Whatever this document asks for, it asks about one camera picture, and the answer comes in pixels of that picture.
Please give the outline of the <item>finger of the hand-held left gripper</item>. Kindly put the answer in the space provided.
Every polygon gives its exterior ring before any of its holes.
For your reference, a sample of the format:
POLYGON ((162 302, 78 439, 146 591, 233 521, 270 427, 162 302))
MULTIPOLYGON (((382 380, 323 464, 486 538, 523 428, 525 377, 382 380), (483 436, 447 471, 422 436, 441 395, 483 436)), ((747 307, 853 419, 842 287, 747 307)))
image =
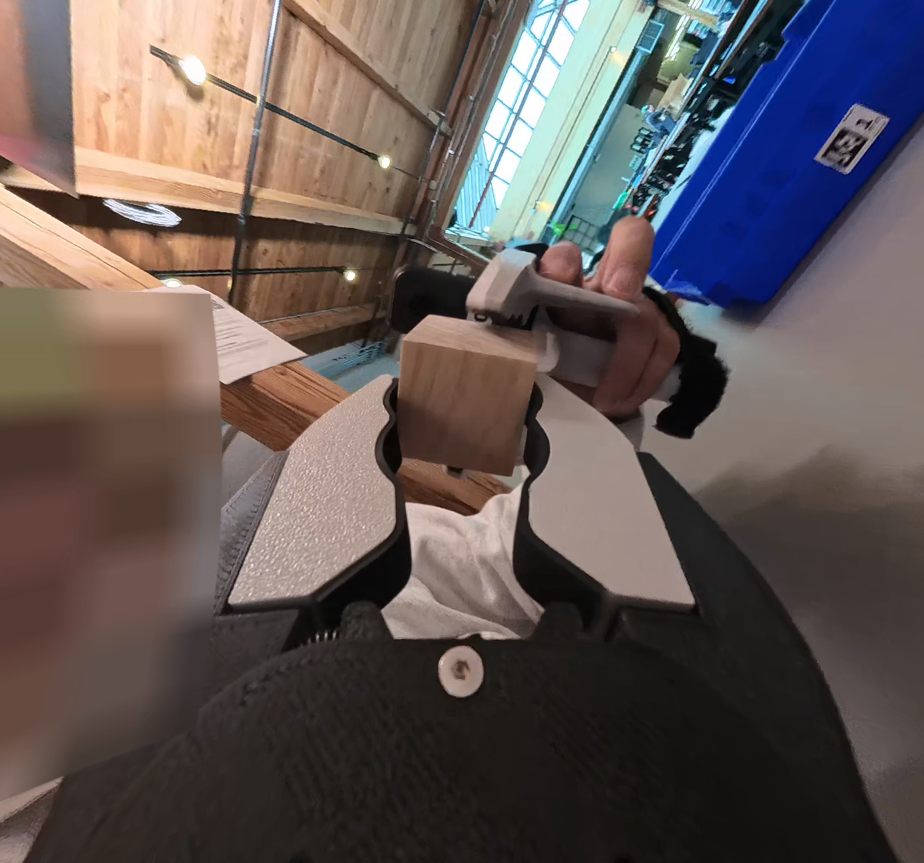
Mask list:
POLYGON ((637 317, 634 303, 542 276, 539 257, 524 250, 495 256, 468 292, 469 317, 515 329, 532 329, 540 310, 593 311, 618 320, 637 317))

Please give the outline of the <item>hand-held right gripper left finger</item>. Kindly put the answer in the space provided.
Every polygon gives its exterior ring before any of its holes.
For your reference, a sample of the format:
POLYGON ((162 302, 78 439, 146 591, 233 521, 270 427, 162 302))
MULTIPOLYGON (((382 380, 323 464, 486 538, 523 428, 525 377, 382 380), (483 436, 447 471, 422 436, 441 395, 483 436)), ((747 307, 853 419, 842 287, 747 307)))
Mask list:
POLYGON ((356 602, 383 608, 406 587, 397 402, 398 380, 379 376, 293 442, 245 532, 229 612, 341 615, 356 602))

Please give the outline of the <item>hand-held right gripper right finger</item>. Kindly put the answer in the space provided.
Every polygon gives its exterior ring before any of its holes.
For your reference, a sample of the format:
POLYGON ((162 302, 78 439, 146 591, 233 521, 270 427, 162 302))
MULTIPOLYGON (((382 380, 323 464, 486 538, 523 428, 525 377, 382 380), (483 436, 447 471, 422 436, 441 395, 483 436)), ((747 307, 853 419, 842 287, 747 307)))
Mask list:
POLYGON ((589 404, 539 375, 526 415, 514 576, 542 607, 689 613, 694 595, 636 449, 589 404))

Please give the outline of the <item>wooden cube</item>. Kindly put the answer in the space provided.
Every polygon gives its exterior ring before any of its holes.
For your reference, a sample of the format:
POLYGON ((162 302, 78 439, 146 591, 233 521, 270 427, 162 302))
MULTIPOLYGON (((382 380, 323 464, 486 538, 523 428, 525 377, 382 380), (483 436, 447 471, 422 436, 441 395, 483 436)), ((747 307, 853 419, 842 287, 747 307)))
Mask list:
POLYGON ((401 344, 403 457, 512 476, 538 359, 531 331, 441 315, 424 318, 401 344))

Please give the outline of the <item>blue plastic bin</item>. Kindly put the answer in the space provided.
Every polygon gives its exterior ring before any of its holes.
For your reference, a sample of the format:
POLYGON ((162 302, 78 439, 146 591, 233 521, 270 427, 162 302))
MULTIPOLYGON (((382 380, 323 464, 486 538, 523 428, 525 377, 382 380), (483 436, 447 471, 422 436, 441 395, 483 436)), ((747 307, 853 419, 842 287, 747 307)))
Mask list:
POLYGON ((922 115, 923 0, 808 0, 670 211, 653 280, 767 303, 922 115))

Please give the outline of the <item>person's left hand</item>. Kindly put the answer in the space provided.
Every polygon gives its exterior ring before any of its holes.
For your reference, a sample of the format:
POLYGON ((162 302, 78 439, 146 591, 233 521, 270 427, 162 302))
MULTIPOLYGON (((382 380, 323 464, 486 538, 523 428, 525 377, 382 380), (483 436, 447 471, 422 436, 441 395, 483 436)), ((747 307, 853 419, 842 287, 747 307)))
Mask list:
POLYGON ((675 329, 642 292, 653 242, 651 224, 628 216, 613 226, 591 277, 583 276, 581 251, 571 242, 549 247, 538 263, 545 279, 633 303, 639 310, 636 317, 621 320, 586 309, 550 311, 558 327, 611 344, 610 358, 595 387, 566 380, 560 384, 612 419, 635 416, 664 383, 679 354, 675 329))

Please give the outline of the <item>person's white sweatshirt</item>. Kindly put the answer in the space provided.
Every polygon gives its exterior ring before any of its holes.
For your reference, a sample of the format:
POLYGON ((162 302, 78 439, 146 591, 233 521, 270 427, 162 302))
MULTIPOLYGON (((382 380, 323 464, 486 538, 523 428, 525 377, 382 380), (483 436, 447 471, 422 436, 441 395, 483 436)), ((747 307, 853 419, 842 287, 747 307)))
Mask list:
POLYGON ((543 609, 516 581, 513 546, 521 489, 462 516, 406 506, 410 580, 383 610, 396 639, 525 639, 543 609))

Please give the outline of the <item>printed paper sheet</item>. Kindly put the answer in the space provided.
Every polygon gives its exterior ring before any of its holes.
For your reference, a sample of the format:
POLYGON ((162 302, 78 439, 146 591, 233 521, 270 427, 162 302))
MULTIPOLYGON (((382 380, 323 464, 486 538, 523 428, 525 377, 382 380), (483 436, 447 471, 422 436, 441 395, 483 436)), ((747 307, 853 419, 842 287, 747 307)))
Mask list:
POLYGON ((256 373, 307 358, 307 353, 201 287, 183 285, 181 290, 167 290, 161 285, 148 289, 148 292, 200 294, 209 299, 214 321, 218 378, 221 384, 234 384, 256 373))

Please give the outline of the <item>large paned window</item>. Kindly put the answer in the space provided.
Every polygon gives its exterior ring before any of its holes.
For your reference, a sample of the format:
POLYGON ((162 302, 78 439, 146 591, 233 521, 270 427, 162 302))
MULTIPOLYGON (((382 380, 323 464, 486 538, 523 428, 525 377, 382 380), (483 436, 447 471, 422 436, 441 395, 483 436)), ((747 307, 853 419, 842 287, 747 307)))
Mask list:
POLYGON ((446 227, 486 236, 534 136, 591 0, 533 0, 446 227))

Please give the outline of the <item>metal conduit pipe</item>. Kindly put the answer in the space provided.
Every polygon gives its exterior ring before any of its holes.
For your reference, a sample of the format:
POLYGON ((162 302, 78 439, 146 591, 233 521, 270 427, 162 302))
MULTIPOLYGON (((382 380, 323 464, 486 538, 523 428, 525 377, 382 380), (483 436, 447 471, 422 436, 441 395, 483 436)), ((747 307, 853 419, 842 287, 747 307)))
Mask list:
POLYGON ((247 242, 248 219, 250 217, 253 205, 253 180, 255 177, 257 158, 259 155, 262 124, 266 111, 265 108, 267 104, 267 95, 271 79, 271 67, 282 10, 283 0, 272 0, 268 35, 264 47, 260 74, 260 87, 257 94, 256 111, 251 129, 248 162, 243 181, 241 202, 237 213, 237 230, 235 235, 234 251, 232 255, 232 266, 229 274, 227 302, 232 307, 236 305, 240 263, 247 242))

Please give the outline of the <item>grey panel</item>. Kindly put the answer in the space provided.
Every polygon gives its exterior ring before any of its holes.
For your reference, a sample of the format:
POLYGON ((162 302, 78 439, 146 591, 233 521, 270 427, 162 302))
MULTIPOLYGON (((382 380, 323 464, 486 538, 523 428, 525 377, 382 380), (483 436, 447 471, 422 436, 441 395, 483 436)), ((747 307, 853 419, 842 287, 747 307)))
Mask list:
POLYGON ((77 196, 71 0, 2 0, 2 156, 77 196))

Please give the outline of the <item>black light rail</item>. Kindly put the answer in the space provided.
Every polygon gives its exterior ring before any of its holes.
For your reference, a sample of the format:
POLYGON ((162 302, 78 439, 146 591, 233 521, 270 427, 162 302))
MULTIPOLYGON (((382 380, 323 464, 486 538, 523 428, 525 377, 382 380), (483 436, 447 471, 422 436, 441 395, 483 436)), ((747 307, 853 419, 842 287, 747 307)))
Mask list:
MULTIPOLYGON (((146 273, 156 279, 164 280, 168 278, 176 279, 210 279, 218 277, 242 278, 258 276, 294 276, 310 275, 320 273, 336 273, 341 275, 341 270, 351 266, 297 266, 297 267, 238 267, 238 268, 205 268, 205 269, 167 269, 167 270, 147 270, 146 273)), ((359 271, 361 267, 352 267, 359 271)))
MULTIPOLYGON (((369 149, 366 149, 366 148, 362 147, 361 145, 359 145, 359 144, 357 144, 357 143, 355 143, 355 142, 353 142, 353 141, 347 140, 346 138, 343 138, 342 136, 340 136, 340 135, 338 135, 338 134, 336 134, 336 133, 334 133, 334 132, 332 132, 332 131, 330 131, 330 130, 324 129, 324 128, 322 128, 321 126, 319 126, 319 125, 317 125, 317 124, 315 124, 315 123, 309 121, 308 119, 302 118, 302 117, 296 115, 295 113, 292 113, 292 112, 290 112, 290 111, 287 110, 287 109, 284 109, 283 107, 279 107, 278 105, 273 104, 273 103, 271 103, 271 102, 269 102, 269 101, 266 101, 266 100, 264 100, 264 101, 261 102, 261 101, 260 101, 260 97, 259 97, 258 95, 251 94, 251 93, 249 93, 248 91, 242 89, 241 87, 238 87, 236 84, 231 84, 230 82, 226 81, 225 79, 220 78, 220 77, 218 77, 218 76, 216 76, 216 75, 214 75, 214 74, 209 73, 209 79, 208 79, 208 81, 206 82, 206 84, 204 84, 204 85, 202 86, 202 88, 195 88, 195 87, 192 87, 192 86, 190 86, 189 84, 186 83, 184 77, 183 77, 182 74, 179 72, 179 68, 178 68, 178 60, 180 59, 179 56, 177 56, 177 55, 175 55, 175 54, 173 54, 173 53, 170 53, 170 52, 168 52, 168 51, 165 50, 165 49, 161 49, 161 48, 159 48, 159 47, 157 47, 157 46, 155 46, 155 45, 150 45, 150 46, 149 46, 149 53, 150 53, 152 56, 154 56, 156 59, 158 59, 159 61, 163 61, 165 64, 167 64, 168 67, 170 67, 172 71, 174 71, 176 74, 178 74, 179 79, 180 79, 184 84, 186 84, 187 87, 190 87, 192 90, 201 91, 201 90, 204 88, 204 86, 206 86, 206 85, 213 85, 214 87, 216 87, 216 88, 218 88, 218 89, 220 89, 220 90, 223 90, 223 91, 225 91, 225 92, 228 93, 228 94, 234 95, 234 96, 236 96, 237 98, 239 98, 239 99, 241 99, 241 100, 247 102, 248 104, 253 105, 253 106, 255 107, 255 109, 257 109, 257 107, 260 107, 260 106, 261 106, 262 109, 263 109, 263 113, 269 112, 269 113, 271 113, 272 115, 274 115, 274 116, 276 116, 276 117, 283 118, 283 119, 285 119, 285 120, 287 120, 287 121, 293 123, 294 125, 297 125, 297 126, 303 128, 303 129, 307 129, 307 130, 309 130, 309 131, 311 131, 311 132, 317 134, 318 136, 320 136, 321 138, 323 138, 323 139, 325 139, 325 140, 327 140, 327 141, 332 141, 332 142, 334 142, 334 143, 336 143, 336 144, 338 144, 338 145, 340 145, 340 146, 342 146, 342 147, 344 147, 344 148, 350 150, 351 152, 358 153, 358 154, 362 155, 363 157, 365 157, 365 158, 367 158, 367 159, 373 161, 374 163, 376 163, 376 161, 374 160, 374 157, 376 156, 376 154, 379 154, 379 153, 373 152, 373 151, 371 151, 371 150, 369 150, 369 149)), ((425 185, 427 185, 427 183, 425 182, 425 178, 423 177, 423 175, 421 175, 421 174, 415 175, 415 174, 411 173, 409 170, 407 170, 407 169, 405 169, 405 168, 403 168, 403 167, 400 167, 400 166, 397 165, 395 162, 394 162, 394 164, 396 165, 397 170, 390 170, 390 171, 394 171, 394 172, 396 172, 396 173, 398 173, 398 174, 402 174, 402 175, 404 175, 404 176, 406 176, 406 177, 408 177, 408 178, 413 178, 413 179, 415 179, 417 182, 419 182, 419 183, 424 183, 425 185)))

